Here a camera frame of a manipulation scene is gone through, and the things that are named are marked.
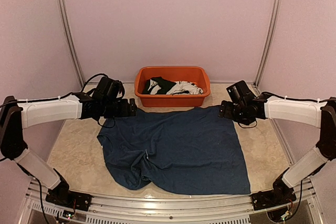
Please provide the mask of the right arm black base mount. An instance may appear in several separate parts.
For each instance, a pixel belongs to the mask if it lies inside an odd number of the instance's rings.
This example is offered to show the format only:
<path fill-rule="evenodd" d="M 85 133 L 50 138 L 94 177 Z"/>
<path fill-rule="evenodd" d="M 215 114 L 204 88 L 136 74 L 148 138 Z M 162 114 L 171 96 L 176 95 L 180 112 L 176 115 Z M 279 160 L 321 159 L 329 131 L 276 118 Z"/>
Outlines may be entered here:
<path fill-rule="evenodd" d="M 295 193 L 278 195 L 273 190 L 259 191 L 257 193 L 251 194 L 254 211 L 277 207 L 283 204 L 294 202 L 296 199 L 297 198 Z"/>

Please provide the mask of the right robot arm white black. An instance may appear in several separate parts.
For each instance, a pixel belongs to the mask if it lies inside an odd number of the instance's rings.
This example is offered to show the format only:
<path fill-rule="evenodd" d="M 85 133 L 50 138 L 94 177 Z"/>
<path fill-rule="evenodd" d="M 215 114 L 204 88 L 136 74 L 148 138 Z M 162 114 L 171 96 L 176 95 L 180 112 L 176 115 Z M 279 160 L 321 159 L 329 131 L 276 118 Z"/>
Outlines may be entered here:
<path fill-rule="evenodd" d="M 273 183 L 268 199 L 281 204 L 293 193 L 293 187 L 335 159 L 335 98 L 325 100 L 282 97 L 267 91 L 259 96 L 244 80 L 227 89 L 230 101 L 223 100 L 218 116 L 238 124 L 250 125 L 257 119 L 276 119 L 311 125 L 320 130 L 315 147 L 287 169 Z"/>

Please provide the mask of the dark blue t-shirt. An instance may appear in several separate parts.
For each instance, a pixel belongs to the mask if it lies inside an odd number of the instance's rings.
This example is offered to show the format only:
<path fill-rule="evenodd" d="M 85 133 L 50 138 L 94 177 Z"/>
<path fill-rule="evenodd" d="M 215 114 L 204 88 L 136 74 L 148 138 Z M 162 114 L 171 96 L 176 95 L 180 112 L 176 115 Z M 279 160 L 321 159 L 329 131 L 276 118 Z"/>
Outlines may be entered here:
<path fill-rule="evenodd" d="M 97 139 L 109 173 L 129 190 L 154 184 L 182 195 L 250 194 L 234 122 L 218 112 L 217 106 L 139 110 L 136 116 L 106 120 Z"/>

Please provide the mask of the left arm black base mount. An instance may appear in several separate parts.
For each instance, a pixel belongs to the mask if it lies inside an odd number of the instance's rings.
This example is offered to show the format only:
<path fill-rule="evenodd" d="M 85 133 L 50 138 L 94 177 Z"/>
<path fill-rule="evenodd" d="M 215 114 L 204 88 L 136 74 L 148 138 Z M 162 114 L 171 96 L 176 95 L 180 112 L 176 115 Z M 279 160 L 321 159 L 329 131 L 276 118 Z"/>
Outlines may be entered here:
<path fill-rule="evenodd" d="M 52 193 L 47 193 L 46 201 L 55 205 L 71 208 L 74 210 L 88 211 L 92 196 L 90 194 L 70 191 L 65 199 L 60 199 Z"/>

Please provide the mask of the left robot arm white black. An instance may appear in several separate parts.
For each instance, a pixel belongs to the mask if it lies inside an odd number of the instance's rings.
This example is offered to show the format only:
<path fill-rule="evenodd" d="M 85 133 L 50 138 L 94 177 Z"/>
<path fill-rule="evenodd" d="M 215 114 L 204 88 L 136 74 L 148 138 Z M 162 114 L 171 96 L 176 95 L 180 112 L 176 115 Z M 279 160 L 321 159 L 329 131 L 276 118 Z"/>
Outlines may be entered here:
<path fill-rule="evenodd" d="M 101 118 L 135 116 L 137 105 L 134 99 L 124 98 L 123 83 L 103 73 L 99 76 L 98 85 L 88 92 L 81 90 L 35 100 L 17 100 L 8 96 L 1 104 L 1 154 L 44 184 L 48 195 L 64 206 L 74 199 L 68 183 L 29 149 L 23 130 L 54 121 L 93 119 L 98 122 Z"/>

